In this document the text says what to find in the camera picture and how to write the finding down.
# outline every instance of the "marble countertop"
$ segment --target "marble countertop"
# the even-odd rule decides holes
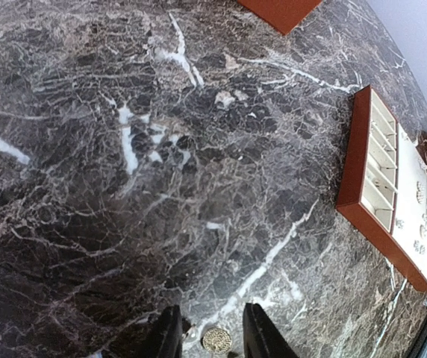
[[[301,357],[400,357],[427,294],[334,208],[368,84],[427,132],[364,0],[286,37],[233,0],[0,0],[0,357],[129,357],[170,304],[241,355],[246,301]]]

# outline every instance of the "dark marble surface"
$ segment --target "dark marble surface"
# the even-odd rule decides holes
[[[246,301],[301,357],[400,357],[427,295],[334,209],[367,84],[427,131],[364,0],[287,37],[235,1],[0,0],[0,357],[130,357],[170,304],[242,354]]]

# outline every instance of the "marble table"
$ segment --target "marble table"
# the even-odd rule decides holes
[[[241,357],[247,301],[301,357],[400,357],[427,294],[334,208],[368,84],[427,131],[364,0],[286,37],[233,0],[0,0],[0,357],[131,357],[171,304],[184,357],[212,324]]]

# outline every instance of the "round gold object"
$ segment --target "round gold object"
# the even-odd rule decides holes
[[[202,345],[214,354],[227,353],[231,347],[231,337],[226,330],[211,328],[202,337]]]

